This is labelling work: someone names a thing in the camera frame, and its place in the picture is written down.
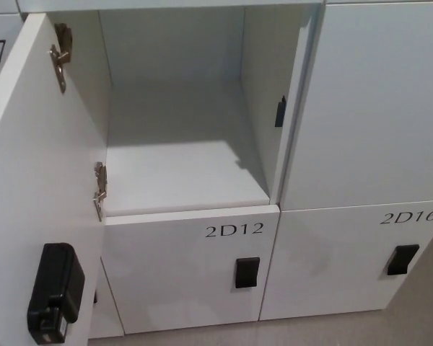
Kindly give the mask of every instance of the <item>door hinge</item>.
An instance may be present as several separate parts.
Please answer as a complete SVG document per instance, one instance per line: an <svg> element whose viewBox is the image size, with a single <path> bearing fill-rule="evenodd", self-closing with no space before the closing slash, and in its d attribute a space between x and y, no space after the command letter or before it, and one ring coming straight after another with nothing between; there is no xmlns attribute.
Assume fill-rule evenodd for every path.
<svg viewBox="0 0 433 346"><path fill-rule="evenodd" d="M98 218L102 221L102 202L108 196L108 173L106 166L102 162L97 162L95 166L95 176L97 180L97 192L93 197Z"/></svg>
<svg viewBox="0 0 433 346"><path fill-rule="evenodd" d="M286 97L283 96L282 100L277 104L276 121L274 122L275 128L281 128L284 124L284 117L286 115L287 101Z"/></svg>
<svg viewBox="0 0 433 346"><path fill-rule="evenodd" d="M58 51L55 45L51 45L50 56L55 68L56 78L58 79L61 93L66 91L66 80L64 79L63 65L71 62L72 57L72 30L64 23L55 24L56 36L58 37Z"/></svg>

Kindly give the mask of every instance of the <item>floor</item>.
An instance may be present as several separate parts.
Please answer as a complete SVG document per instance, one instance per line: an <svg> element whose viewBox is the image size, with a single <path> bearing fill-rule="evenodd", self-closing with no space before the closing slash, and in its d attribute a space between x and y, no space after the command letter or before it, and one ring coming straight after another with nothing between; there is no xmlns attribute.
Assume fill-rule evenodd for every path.
<svg viewBox="0 0 433 346"><path fill-rule="evenodd" d="M433 241L385 311L93 340L89 346L433 346Z"/></svg>

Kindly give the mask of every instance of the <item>white locker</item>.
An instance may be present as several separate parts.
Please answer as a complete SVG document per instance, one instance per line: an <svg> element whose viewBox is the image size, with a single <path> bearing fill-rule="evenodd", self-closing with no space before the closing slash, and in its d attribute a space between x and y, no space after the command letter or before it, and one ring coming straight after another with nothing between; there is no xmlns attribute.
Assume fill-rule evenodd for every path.
<svg viewBox="0 0 433 346"><path fill-rule="evenodd" d="M27 15L0 73L0 346L33 343L25 312L46 242L72 244L86 276L79 320L69 327L66 345L84 345L90 324L95 337L121 333L112 301L93 308L97 282L107 292L103 277L97 279L106 219L103 251L114 295L122 285L112 252L121 242L140 241L156 260L148 263L154 271L164 266L159 249L178 263L189 255L187 241L203 237L196 258L211 258L204 269L222 278L201 283L198 272L188 271L192 283L201 283L196 295L215 309L206 318L139 328L258 318L294 104L319 6L222 4ZM67 24L71 34L60 26L58 36L55 23ZM276 127L283 112L284 126ZM98 162L108 167L104 202ZM211 227L219 227L216 241L213 234L205 237ZM135 256L124 262L131 282L145 266ZM212 267L220 258L221 268ZM246 259L251 272L258 260L256 286L236 288L243 279L237 269L248 265L238 260ZM253 283L253 275L247 280ZM152 290L146 293L154 298ZM237 308L222 310L217 303L225 301ZM188 303L180 306L200 311ZM96 333L103 314L115 326ZM126 329L139 330L134 324L127 316Z"/></svg>
<svg viewBox="0 0 433 346"><path fill-rule="evenodd" d="M398 246L433 237L433 201L281 213L261 319L384 309L406 274L388 275Z"/></svg>
<svg viewBox="0 0 433 346"><path fill-rule="evenodd" d="M276 205L107 219L102 260L125 333L256 321ZM253 261L250 287L237 288Z"/></svg>
<svg viewBox="0 0 433 346"><path fill-rule="evenodd" d="M383 309L433 237L433 2L327 5L301 109L261 319Z"/></svg>
<svg viewBox="0 0 433 346"><path fill-rule="evenodd" d="M282 210L433 200L433 2L328 5Z"/></svg>

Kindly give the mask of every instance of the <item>metal hinge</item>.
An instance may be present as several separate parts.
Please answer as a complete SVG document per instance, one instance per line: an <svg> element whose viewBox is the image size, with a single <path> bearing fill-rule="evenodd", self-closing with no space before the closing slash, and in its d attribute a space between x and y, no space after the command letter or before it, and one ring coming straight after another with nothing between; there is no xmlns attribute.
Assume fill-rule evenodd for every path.
<svg viewBox="0 0 433 346"><path fill-rule="evenodd" d="M98 218L102 221L102 202L108 196L108 173L106 166L102 162L97 162L95 166L95 176L97 180L98 190L93 197Z"/></svg>
<svg viewBox="0 0 433 346"><path fill-rule="evenodd" d="M71 62L72 56L72 31L64 23L55 24L56 36L58 36L59 47L61 52L55 45L51 45L50 56L55 68L56 78L58 79L59 88L64 94L66 91L66 80L64 79L63 65Z"/></svg>

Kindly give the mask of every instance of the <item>text 2d16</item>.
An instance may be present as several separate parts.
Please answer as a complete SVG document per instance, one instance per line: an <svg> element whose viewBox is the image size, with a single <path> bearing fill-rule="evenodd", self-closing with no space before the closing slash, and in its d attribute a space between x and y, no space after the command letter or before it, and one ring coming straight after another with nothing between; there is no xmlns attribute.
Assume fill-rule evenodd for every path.
<svg viewBox="0 0 433 346"><path fill-rule="evenodd" d="M389 223L405 223L408 221L433 221L433 211L430 213L425 211L419 211L418 213L404 211L399 214L388 213L385 214L385 217L386 219L383 222L380 222L380 225L388 225Z"/></svg>

